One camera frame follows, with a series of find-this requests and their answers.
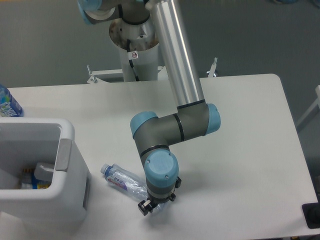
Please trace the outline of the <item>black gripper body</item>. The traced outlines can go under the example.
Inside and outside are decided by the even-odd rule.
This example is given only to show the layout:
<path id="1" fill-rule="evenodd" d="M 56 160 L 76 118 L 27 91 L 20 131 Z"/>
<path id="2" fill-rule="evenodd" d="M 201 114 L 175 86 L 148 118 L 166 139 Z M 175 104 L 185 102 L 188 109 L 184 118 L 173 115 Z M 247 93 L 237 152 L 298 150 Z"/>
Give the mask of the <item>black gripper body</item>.
<path id="1" fill-rule="evenodd" d="M 168 201 L 175 200 L 175 193 L 173 191 L 163 192 L 163 193 L 155 193 L 152 191 L 147 191 L 148 199 L 155 204 L 164 204 Z"/>

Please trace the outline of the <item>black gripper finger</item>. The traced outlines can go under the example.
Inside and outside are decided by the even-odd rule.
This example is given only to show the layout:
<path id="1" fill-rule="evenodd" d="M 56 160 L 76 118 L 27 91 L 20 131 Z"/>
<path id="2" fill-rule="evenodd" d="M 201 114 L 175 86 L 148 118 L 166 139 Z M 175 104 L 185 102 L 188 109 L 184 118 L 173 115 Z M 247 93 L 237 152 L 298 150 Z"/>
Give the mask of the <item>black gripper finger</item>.
<path id="1" fill-rule="evenodd" d="M 169 193 L 168 195 L 168 199 L 171 201 L 171 202 L 174 202 L 175 199 L 176 199 L 176 194 L 175 194 L 175 191 L 176 189 L 178 189 L 179 187 L 181 186 L 181 178 L 178 176 L 177 179 L 176 179 L 176 182 L 175 182 L 175 185 L 172 189 L 172 191 Z"/>
<path id="2" fill-rule="evenodd" d="M 152 213 L 155 207 L 156 207 L 155 202 L 150 199 L 142 200 L 138 204 L 138 209 L 144 216 L 146 216 L 148 213 Z"/>

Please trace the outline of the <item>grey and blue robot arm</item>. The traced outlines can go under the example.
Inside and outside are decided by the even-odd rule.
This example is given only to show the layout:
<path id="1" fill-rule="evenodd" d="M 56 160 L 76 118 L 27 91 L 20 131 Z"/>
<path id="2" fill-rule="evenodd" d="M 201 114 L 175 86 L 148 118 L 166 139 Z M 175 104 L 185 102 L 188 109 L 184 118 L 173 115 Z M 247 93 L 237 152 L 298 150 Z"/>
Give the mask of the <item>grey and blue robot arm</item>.
<path id="1" fill-rule="evenodd" d="M 217 131 L 221 117 L 205 101 L 177 0 L 80 0 L 77 5 L 87 24 L 110 22 L 109 37 L 126 82 L 156 80 L 158 52 L 164 59 L 176 113 L 159 117 L 144 111 L 130 121 L 146 178 L 147 199 L 138 208 L 146 215 L 174 201 L 181 185 L 170 146 Z"/>

